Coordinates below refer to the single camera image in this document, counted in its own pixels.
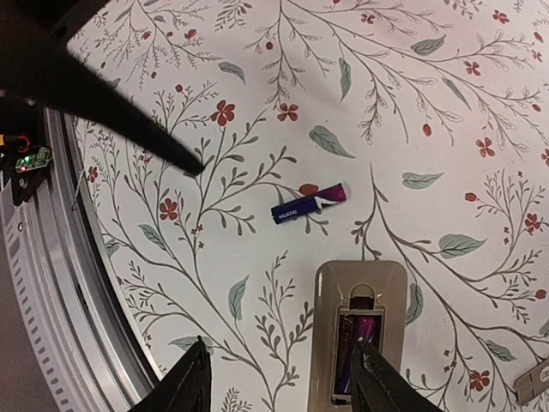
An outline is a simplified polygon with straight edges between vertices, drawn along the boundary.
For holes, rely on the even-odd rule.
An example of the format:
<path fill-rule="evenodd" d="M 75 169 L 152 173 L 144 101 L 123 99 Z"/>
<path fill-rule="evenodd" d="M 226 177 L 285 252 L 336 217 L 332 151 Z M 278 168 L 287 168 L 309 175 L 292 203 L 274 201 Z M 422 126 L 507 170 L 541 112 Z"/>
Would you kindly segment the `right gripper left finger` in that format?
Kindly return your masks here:
<path fill-rule="evenodd" d="M 137 405 L 136 412 L 210 412 L 211 356 L 200 336 Z"/>

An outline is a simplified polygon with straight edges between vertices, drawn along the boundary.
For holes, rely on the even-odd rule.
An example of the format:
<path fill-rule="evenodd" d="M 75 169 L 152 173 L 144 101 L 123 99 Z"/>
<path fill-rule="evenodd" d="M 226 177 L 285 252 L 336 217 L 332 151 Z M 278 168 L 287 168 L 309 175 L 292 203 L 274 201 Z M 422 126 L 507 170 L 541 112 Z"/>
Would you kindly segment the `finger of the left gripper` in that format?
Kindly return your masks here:
<path fill-rule="evenodd" d="M 3 1 L 1 89 L 100 124 L 190 176 L 203 164 L 142 110 L 72 56 L 68 41 L 103 1 Z"/>

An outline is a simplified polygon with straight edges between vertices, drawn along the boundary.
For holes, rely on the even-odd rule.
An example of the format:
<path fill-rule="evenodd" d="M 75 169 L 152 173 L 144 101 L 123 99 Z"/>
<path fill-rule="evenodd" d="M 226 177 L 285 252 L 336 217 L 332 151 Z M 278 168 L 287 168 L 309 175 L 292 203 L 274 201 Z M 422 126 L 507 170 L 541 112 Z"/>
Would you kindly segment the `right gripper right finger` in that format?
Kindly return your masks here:
<path fill-rule="evenodd" d="M 441 412 L 367 341 L 355 344 L 350 388 L 353 412 Z"/>

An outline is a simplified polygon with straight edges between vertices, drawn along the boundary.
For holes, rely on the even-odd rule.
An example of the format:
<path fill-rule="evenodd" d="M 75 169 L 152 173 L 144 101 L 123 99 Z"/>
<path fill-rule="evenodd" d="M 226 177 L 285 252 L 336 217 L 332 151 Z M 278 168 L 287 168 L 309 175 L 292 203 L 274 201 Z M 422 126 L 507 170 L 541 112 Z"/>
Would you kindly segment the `black battery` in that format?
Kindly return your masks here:
<path fill-rule="evenodd" d="M 358 342 L 367 341 L 379 348 L 381 318 L 378 316 L 343 315 L 337 343 L 334 394 L 351 393 L 351 364 Z"/>
<path fill-rule="evenodd" d="M 333 185 L 327 189 L 274 206 L 271 209 L 271 216 L 274 223 L 279 225 L 302 216 L 321 212 L 323 209 L 344 203 L 346 200 L 347 194 L 343 185 Z"/>

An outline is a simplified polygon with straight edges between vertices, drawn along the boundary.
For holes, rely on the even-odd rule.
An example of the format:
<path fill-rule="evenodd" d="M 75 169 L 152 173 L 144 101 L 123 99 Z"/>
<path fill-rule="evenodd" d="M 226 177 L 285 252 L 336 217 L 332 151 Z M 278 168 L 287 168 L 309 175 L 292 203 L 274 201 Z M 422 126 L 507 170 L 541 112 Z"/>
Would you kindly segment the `white grey remote control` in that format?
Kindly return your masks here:
<path fill-rule="evenodd" d="M 351 409 L 353 350 L 370 342 L 396 370 L 401 367 L 407 272 L 395 261 L 322 264 L 316 275 L 309 411 Z"/>

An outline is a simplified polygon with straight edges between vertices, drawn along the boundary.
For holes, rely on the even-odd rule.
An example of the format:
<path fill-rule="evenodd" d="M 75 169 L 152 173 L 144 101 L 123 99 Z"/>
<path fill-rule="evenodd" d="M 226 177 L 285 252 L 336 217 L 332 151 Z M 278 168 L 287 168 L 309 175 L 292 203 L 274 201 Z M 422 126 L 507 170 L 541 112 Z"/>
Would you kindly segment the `grey battery cover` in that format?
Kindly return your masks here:
<path fill-rule="evenodd" d="M 548 371 L 549 359 L 546 358 L 515 380 L 514 390 L 518 405 L 524 406 L 548 390 Z"/>

